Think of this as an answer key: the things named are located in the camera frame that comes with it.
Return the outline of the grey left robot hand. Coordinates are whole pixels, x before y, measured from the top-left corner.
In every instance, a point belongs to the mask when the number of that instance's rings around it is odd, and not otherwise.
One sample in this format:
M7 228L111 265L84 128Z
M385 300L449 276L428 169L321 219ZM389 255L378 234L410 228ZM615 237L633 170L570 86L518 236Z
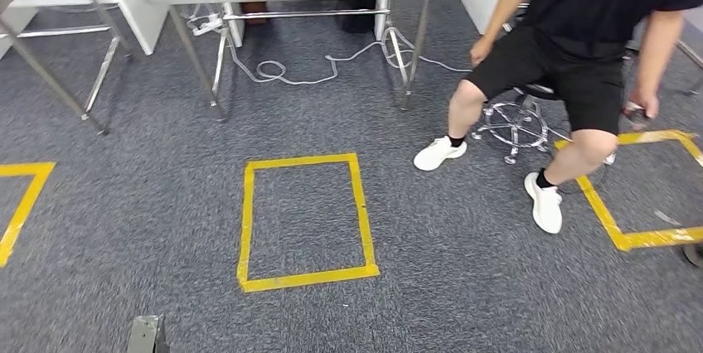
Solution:
M170 352L170 346L167 343L167 337L166 337L165 316L160 316L158 318L153 352L154 353L169 353Z

